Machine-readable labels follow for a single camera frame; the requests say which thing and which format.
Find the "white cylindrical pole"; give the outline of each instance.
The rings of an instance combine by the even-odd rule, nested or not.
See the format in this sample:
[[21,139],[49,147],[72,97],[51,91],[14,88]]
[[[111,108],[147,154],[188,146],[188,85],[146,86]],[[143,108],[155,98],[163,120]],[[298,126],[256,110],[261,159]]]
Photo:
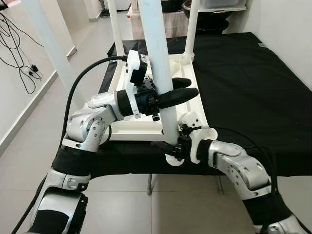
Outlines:
[[107,4],[108,4],[109,16],[111,18],[111,23],[112,23],[113,36],[114,36],[117,56],[123,56],[125,54],[125,51],[123,49],[120,28],[119,28],[118,19],[117,19],[117,9],[116,9],[115,0],[107,0]]
[[185,51],[184,57],[192,57],[194,55],[194,40],[196,33],[196,25],[197,25],[197,17],[199,10],[199,1],[200,0],[192,0],[191,12],[189,18],[189,26],[187,29],[186,43],[185,43]]
[[[154,83],[159,94],[173,90],[168,47],[160,0],[139,0],[138,5]],[[178,124],[176,107],[160,110],[166,142],[177,144]]]
[[[22,1],[27,12],[28,17],[31,19],[35,26],[36,32],[39,35],[41,42],[47,52],[52,64],[54,65],[58,76],[61,79],[66,91],[69,93],[76,76],[62,52],[55,36],[52,32],[50,24],[43,11],[39,0],[23,0]],[[75,91],[74,101],[79,107],[84,104],[85,99],[82,93],[78,90]]]

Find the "white container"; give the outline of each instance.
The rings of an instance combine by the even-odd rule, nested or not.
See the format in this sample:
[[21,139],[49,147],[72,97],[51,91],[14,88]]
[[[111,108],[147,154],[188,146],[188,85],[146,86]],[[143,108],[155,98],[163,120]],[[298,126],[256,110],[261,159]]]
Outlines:
[[200,0],[200,12],[243,11],[246,0]]

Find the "tile floor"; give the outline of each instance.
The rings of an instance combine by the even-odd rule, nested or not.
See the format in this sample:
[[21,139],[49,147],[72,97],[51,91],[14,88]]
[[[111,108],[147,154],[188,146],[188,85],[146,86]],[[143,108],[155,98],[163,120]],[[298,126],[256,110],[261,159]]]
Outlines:
[[[125,13],[119,13],[124,39],[131,39]],[[109,19],[100,19],[71,60],[78,74],[106,57],[113,43]],[[86,95],[97,93],[106,66],[82,82]],[[0,157],[0,233],[11,232],[29,204],[55,156],[67,94],[59,79],[41,100]],[[146,194],[147,175],[110,175],[90,182],[82,234],[252,234],[252,224],[231,183],[222,178],[218,194],[214,176],[154,175]],[[292,211],[312,229],[312,178],[280,177],[279,187]],[[27,231],[29,219],[19,233]]]

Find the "table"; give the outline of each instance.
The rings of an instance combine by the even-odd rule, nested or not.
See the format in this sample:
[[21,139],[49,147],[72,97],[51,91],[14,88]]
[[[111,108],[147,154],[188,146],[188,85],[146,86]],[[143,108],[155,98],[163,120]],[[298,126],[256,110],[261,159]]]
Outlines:
[[[167,39],[170,54],[182,53],[185,37]],[[129,49],[147,54],[144,40],[124,41]],[[196,36],[193,62],[209,124],[239,130],[272,148],[279,176],[312,175],[311,91],[252,33]],[[115,54],[114,46],[108,52]],[[116,62],[104,76],[108,90]],[[219,140],[250,146],[243,138],[218,131]],[[257,150],[248,150],[267,167]],[[113,174],[221,175],[204,163],[186,161],[170,166],[149,142],[110,141],[93,162],[92,178]]]

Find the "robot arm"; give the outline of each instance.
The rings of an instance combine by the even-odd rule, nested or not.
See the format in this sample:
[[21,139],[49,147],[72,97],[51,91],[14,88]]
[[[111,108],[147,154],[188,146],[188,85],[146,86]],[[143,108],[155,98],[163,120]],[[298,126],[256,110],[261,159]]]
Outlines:
[[88,198],[82,193],[91,179],[88,162],[96,156],[107,127],[133,114],[153,115],[160,108],[181,104],[197,96],[188,79],[174,78],[173,91],[158,95],[153,80],[145,77],[147,64],[137,52],[129,53],[126,90],[98,94],[69,117],[66,134],[49,169],[31,214],[36,234],[79,234]]
[[187,113],[180,118],[177,146],[165,142],[153,144],[178,160],[202,161],[223,172],[242,199],[256,233],[308,234],[278,191],[271,193],[271,178],[264,166],[239,145],[216,140],[215,130],[200,129],[197,120],[196,113]]
[[[173,79],[175,90],[157,95],[152,79],[144,77],[144,57],[137,52],[129,55],[127,81],[134,85],[126,84],[126,90],[98,94],[70,116],[62,146],[33,206],[28,234],[79,234],[88,202],[82,193],[91,178],[88,162],[96,156],[101,138],[111,123],[133,114],[152,115],[157,121],[160,108],[197,96],[198,90],[186,89],[190,81],[182,78]],[[179,121],[178,145],[153,144],[178,160],[207,162],[226,174],[243,200],[257,233],[268,226],[268,234],[307,234],[280,194],[271,194],[271,179],[264,166],[242,147],[217,141],[214,129],[193,130],[200,125],[196,113],[186,113]]]

